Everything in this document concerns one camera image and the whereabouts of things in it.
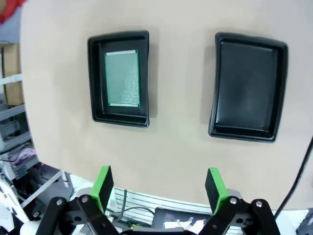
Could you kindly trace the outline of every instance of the black tray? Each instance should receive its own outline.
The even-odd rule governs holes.
[[[112,59],[116,55],[123,57]],[[94,121],[134,127],[149,126],[148,55],[148,31],[120,32],[88,39]]]
[[[212,137],[274,142],[283,108],[286,43],[217,33]]]

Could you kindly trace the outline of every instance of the black cable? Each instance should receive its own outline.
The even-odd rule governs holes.
[[[150,210],[149,208],[146,208],[146,207],[129,207],[129,208],[125,209],[124,212],[132,210],[132,209],[144,209],[144,210],[150,212],[151,214],[155,215],[155,213],[152,210]]]
[[[275,219],[277,219],[277,217],[279,216],[280,212],[282,212],[283,208],[285,207],[285,205],[287,204],[287,202],[289,201],[289,199],[293,195],[295,189],[297,188],[298,183],[300,181],[300,178],[302,176],[302,173],[304,171],[304,168],[305,168],[305,166],[306,166],[306,164],[308,162],[309,156],[311,154],[312,147],[313,147],[313,136],[312,136],[311,142],[310,142],[310,144],[308,146],[307,152],[305,153],[304,158],[302,160],[302,164],[301,164],[300,169],[298,171],[297,177],[295,178],[294,183],[293,183],[290,191],[288,192],[287,196],[285,197],[285,199],[283,200],[282,204],[279,206],[278,210],[276,211],[275,216],[274,216]]]
[[[8,41],[8,40],[0,40],[0,43],[11,43],[10,41]]]
[[[16,158],[15,158],[14,160],[4,160],[4,159],[0,159],[0,161],[2,161],[2,162],[8,162],[8,163],[13,163],[13,162],[15,162],[15,161],[19,158],[21,152],[22,152],[27,146],[29,146],[29,145],[31,145],[31,144],[30,144],[30,143],[25,144],[25,146],[20,149],[18,155],[16,156]],[[0,155],[3,155],[3,154],[8,153],[8,152],[11,152],[12,150],[14,150],[14,149],[17,148],[17,147],[15,146],[14,148],[10,148],[9,150],[6,150],[6,151],[0,153]]]
[[[125,210],[125,205],[126,205],[126,197],[127,197],[127,190],[124,189],[124,198],[123,198],[123,205],[122,205],[122,210],[118,216],[118,218],[116,220],[114,220],[114,222],[118,222],[121,220],[121,218],[123,217],[124,214],[124,210]]]

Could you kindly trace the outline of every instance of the tray rim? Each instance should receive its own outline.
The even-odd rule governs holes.
[[[101,122],[101,123],[108,123],[108,124],[116,124],[116,125],[123,125],[123,126],[130,126],[130,127],[140,127],[140,128],[147,128],[150,125],[150,119],[149,119],[149,94],[148,94],[148,88],[146,91],[146,96],[143,97],[146,99],[146,112],[145,112],[145,118],[146,123],[144,125],[137,125],[133,123],[123,123],[121,121],[111,121],[106,118],[98,118],[96,116],[96,110],[94,106],[94,102],[96,102],[96,97],[94,95],[94,74],[93,74],[93,68],[92,68],[92,45],[93,43],[99,42],[99,41],[113,41],[118,40],[121,38],[132,38],[132,37],[143,37],[144,40],[147,43],[147,60],[149,58],[149,31],[147,30],[138,30],[138,31],[120,31],[120,32],[113,32],[113,33],[107,33],[102,35],[96,35],[88,38],[87,41],[87,50],[88,50],[88,69],[89,69],[89,89],[90,89],[90,102],[91,102],[91,113],[92,113],[92,119],[95,122]],[[146,69],[147,76],[144,78],[146,80],[146,84],[148,84],[148,68]]]
[[[273,135],[269,138],[266,137],[256,137],[256,136],[244,136],[244,135],[236,135],[236,134],[226,134],[219,133],[214,130],[215,120],[217,114],[217,103],[219,96],[219,85],[220,85],[220,70],[221,70],[221,43],[224,41],[233,41],[234,43],[241,43],[246,45],[255,45],[259,44],[259,46],[263,46],[266,48],[277,48],[282,50],[282,85],[280,87],[280,95],[279,95],[279,107],[277,110],[275,128],[273,131]],[[229,33],[229,32],[217,32],[215,34],[215,46],[216,46],[216,74],[215,74],[215,87],[214,87],[214,96],[213,96],[213,104],[211,110],[211,116],[209,121],[209,129],[208,134],[211,137],[223,138],[223,139],[234,139],[234,140],[244,140],[244,141],[256,141],[256,142],[275,142],[277,138],[278,128],[280,124],[280,119],[283,110],[285,90],[286,90],[286,81],[287,81],[287,73],[288,73],[288,46],[285,42],[269,39],[265,37],[258,36],[248,36],[244,34],[238,33]]]

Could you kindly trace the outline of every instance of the metal shelf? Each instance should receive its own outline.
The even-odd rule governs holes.
[[[14,108],[3,110],[0,112],[0,121],[5,120],[14,115],[25,112],[25,105],[15,106]]]
[[[8,154],[4,154],[1,156],[2,159],[7,160],[8,159]],[[11,163],[9,162],[3,162],[0,161],[0,167],[2,168],[3,174],[9,179],[9,180],[14,180],[15,179],[15,173],[12,170]]]
[[[7,109],[8,109],[8,106],[5,102],[0,103],[0,111],[7,110]]]
[[[24,143],[28,140],[30,140],[31,135],[30,132],[27,131],[23,134],[20,134],[19,136],[16,136],[14,138],[9,139],[8,141],[3,141],[3,150],[6,151],[9,150],[10,148],[15,147],[16,145],[19,145],[21,143]]]
[[[14,175],[15,175],[15,179],[20,179],[21,177],[23,177],[24,175],[27,174],[28,169],[30,169],[32,166],[36,165],[39,162],[37,156],[31,156],[29,157],[27,160],[25,160],[25,162],[23,162],[22,164],[15,166],[12,168]]]
[[[8,136],[19,130],[19,125],[16,121],[10,121],[6,124],[0,124],[1,136]]]

